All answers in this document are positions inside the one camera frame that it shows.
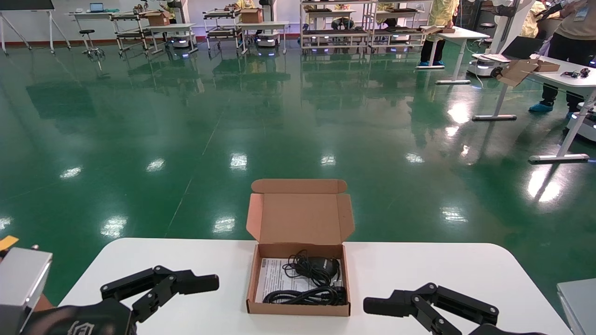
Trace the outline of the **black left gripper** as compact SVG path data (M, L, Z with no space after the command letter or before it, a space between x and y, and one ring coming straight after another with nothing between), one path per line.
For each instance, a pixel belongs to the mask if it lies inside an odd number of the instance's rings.
M101 286L103 301L34 312L22 335L136 335L136 322L145 322L175 295L217 291L218 275L196 276L191 270L156 266ZM132 310L117 300L146 293Z

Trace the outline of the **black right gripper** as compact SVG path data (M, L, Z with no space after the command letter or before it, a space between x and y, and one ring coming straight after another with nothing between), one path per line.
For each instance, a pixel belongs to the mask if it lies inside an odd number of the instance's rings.
M394 290L389 298L366 297L363 301L363 310L367 314L399 318L411 316L433 335L449 335L450 323L436 309L481 325L469 335L545 335L500 329L495 326L499 314L497 307L432 282L414 291Z

